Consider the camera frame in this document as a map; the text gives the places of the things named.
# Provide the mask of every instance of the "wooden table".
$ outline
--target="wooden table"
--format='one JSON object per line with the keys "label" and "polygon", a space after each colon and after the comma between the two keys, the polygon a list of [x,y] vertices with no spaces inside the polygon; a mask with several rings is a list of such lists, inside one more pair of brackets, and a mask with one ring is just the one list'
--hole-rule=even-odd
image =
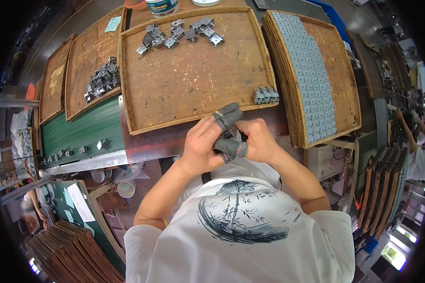
{"label": "wooden table", "polygon": [[[247,6],[244,0],[223,0],[218,5]],[[196,8],[199,7],[194,5],[190,0],[179,0],[180,12]],[[132,28],[152,19],[154,19],[154,17],[149,8],[132,10],[130,25],[127,28]],[[121,96],[119,97],[119,116],[129,163],[182,154],[187,131],[197,123],[193,121],[131,136],[129,134],[125,108]],[[289,134],[283,101],[280,101],[280,104],[275,107],[244,112],[243,120],[252,120],[256,118],[263,118],[274,136]]]}

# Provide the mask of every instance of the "paper note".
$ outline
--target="paper note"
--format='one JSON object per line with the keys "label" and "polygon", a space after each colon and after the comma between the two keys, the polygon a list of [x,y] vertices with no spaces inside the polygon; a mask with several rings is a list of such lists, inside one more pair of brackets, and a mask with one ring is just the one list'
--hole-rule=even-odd
{"label": "paper note", "polygon": [[69,210],[65,210],[66,217],[68,218],[70,223],[74,223],[74,218],[71,215],[71,212]]}
{"label": "paper note", "polygon": [[68,193],[74,205],[76,206],[77,212],[79,213],[83,222],[95,221],[96,219],[94,218],[90,208],[86,204],[85,199],[83,198],[77,183],[72,184],[68,187]]}
{"label": "paper note", "polygon": [[68,190],[65,188],[63,195],[65,196],[65,202],[68,206],[75,208],[74,203],[72,202],[71,196],[69,195]]}
{"label": "paper note", "polygon": [[104,32],[106,33],[107,31],[116,31],[116,28],[118,27],[120,22],[121,22],[121,16],[111,18]]}
{"label": "paper note", "polygon": [[84,224],[83,224],[83,226],[84,226],[86,229],[89,229],[89,230],[91,231],[91,233],[93,234],[93,237],[95,236],[95,231],[93,230],[93,228],[91,228],[91,227],[90,227],[90,225],[88,225],[88,224],[84,223]]}

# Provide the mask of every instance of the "bucket label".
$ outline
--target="bucket label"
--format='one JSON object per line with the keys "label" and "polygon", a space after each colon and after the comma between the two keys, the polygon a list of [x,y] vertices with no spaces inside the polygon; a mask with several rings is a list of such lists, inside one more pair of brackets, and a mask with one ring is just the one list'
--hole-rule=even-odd
{"label": "bucket label", "polygon": [[162,0],[156,3],[148,3],[149,9],[157,15],[170,14],[171,9],[175,8],[178,0]]}

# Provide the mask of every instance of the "green paper note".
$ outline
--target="green paper note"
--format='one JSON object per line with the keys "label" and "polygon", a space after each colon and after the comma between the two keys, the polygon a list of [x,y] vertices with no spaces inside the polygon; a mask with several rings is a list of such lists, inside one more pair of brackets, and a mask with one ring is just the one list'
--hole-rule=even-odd
{"label": "green paper note", "polygon": [[120,22],[121,22],[121,16],[111,18],[104,32],[106,33],[107,31],[116,31],[116,28],[118,27]]}

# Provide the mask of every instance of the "stack of wooden trays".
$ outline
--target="stack of wooden trays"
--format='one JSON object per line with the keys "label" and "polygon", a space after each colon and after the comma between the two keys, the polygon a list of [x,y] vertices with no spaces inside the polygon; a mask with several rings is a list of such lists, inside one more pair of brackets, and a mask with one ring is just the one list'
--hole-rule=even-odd
{"label": "stack of wooden trays", "polygon": [[91,231],[65,220],[42,231],[26,246],[35,262],[56,282],[125,280],[99,248]]}
{"label": "stack of wooden trays", "polygon": [[[293,31],[289,30],[290,26],[283,27],[284,18],[287,20],[292,18],[291,16],[295,16],[296,19],[299,17],[300,20],[297,27],[292,27]],[[291,144],[295,147],[307,149],[360,128],[362,125],[360,104],[354,72],[343,41],[335,26],[310,17],[272,10],[266,11],[262,23],[263,35],[280,82],[279,94],[282,93],[285,104]],[[306,87],[316,87],[318,82],[309,82],[311,85],[306,85],[305,82],[300,81],[300,77],[301,80],[304,80],[305,74],[299,73],[301,69],[299,60],[301,57],[302,59],[307,57],[303,54],[295,54],[293,51],[301,50],[302,52],[303,49],[299,48],[303,48],[302,43],[304,42],[295,43],[300,46],[291,46],[288,38],[289,35],[296,37],[296,29],[300,28],[302,28],[301,33],[306,33],[303,37],[307,37],[309,43],[315,42],[315,46],[319,49],[320,60],[322,59],[320,65],[327,73],[326,76],[321,74],[320,77],[321,80],[327,78],[325,80],[327,86],[323,86],[323,88],[327,89],[330,92],[329,95],[332,96],[333,107],[331,109],[328,105],[327,110],[333,115],[325,116],[326,121],[323,121],[322,126],[334,125],[335,129],[331,127],[332,133],[328,129],[321,129],[321,127],[319,132],[311,133],[313,128],[321,126],[311,125],[312,120],[315,120],[315,123],[321,122],[321,120],[318,117],[309,116],[309,113],[311,113],[310,103],[315,105],[315,112],[319,116],[320,113],[324,115],[324,110],[318,110],[317,105],[324,105],[326,102],[324,99],[322,102],[318,102],[320,97],[317,97],[315,93],[315,96],[312,97],[315,98],[315,102],[312,101],[306,105],[306,98],[310,98],[305,97],[309,90]],[[311,51],[306,52],[310,58]],[[309,67],[306,70],[310,70],[314,66],[302,66],[302,70],[304,70],[303,67]],[[317,74],[314,76],[307,74],[307,76],[309,79],[314,78],[315,80],[319,77]]]}
{"label": "stack of wooden trays", "polygon": [[396,210],[406,178],[408,149],[381,147],[367,168],[367,182],[357,226],[379,239]]}

